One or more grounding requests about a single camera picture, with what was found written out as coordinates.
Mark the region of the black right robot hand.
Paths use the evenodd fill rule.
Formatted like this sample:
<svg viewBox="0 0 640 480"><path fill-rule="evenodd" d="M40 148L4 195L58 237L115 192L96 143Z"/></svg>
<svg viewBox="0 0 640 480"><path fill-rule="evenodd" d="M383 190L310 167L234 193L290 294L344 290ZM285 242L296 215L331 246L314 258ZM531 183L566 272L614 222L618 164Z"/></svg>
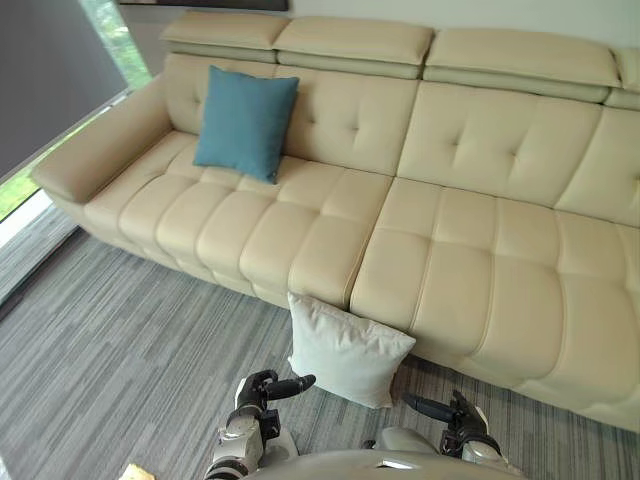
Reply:
<svg viewBox="0 0 640 480"><path fill-rule="evenodd" d="M453 391L449 404L408 392L402 399L418 413L447 424L441 439L441 447L447 454L460 450L466 442L489 438L486 421L458 390Z"/></svg>

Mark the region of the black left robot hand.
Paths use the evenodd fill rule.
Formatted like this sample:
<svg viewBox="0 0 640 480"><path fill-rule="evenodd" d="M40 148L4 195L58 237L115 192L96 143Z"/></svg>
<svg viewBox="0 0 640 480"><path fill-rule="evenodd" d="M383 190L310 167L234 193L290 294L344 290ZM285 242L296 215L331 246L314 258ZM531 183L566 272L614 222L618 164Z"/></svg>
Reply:
<svg viewBox="0 0 640 480"><path fill-rule="evenodd" d="M280 380L275 370L263 370L243 378L235 396L235 408L254 406L264 411L269 401L297 396L316 382L314 375Z"/></svg>

